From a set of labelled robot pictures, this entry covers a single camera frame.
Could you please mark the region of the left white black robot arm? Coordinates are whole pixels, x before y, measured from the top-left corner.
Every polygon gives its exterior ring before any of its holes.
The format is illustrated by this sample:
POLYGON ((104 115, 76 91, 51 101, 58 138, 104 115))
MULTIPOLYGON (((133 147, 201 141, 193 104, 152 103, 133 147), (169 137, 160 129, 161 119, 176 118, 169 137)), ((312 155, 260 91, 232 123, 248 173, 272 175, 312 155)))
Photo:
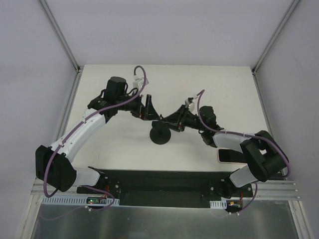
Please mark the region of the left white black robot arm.
POLYGON ((142 120, 158 120, 151 95, 142 103, 139 93, 130 95, 127 82, 121 77, 111 77, 106 88, 93 99, 80 120, 59 140, 49 147, 41 145, 35 152, 36 176, 56 190, 65 192, 72 186, 88 185, 95 194, 102 193, 105 181, 93 168, 72 166, 72 161, 85 142, 118 111, 128 111, 142 120))

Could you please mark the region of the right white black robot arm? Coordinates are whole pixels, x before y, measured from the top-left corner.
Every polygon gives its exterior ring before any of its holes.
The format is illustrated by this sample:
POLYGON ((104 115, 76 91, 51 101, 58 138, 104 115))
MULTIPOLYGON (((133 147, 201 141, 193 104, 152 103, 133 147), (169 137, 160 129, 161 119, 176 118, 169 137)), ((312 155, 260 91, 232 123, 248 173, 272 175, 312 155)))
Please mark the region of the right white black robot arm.
POLYGON ((196 129, 206 145, 230 149, 243 156, 246 166, 231 173, 224 184, 225 193, 229 196, 238 195, 246 184, 266 182, 282 169, 289 168, 286 155, 267 131, 253 135, 226 131, 217 124, 211 106, 202 106, 195 115, 186 105, 181 105, 173 114, 160 116, 160 121, 178 132, 186 127, 196 129))

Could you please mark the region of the black phone stand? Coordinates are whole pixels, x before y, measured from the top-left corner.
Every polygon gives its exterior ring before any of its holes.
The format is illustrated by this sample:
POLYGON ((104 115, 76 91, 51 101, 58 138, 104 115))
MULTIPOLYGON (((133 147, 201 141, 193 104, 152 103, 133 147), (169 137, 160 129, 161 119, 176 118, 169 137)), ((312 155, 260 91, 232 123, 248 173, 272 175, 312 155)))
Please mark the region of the black phone stand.
POLYGON ((163 145, 170 141, 171 132, 168 124, 164 122, 164 118, 162 117, 162 115, 159 116, 159 120, 155 120, 152 122, 150 139, 153 143, 158 145, 163 145))

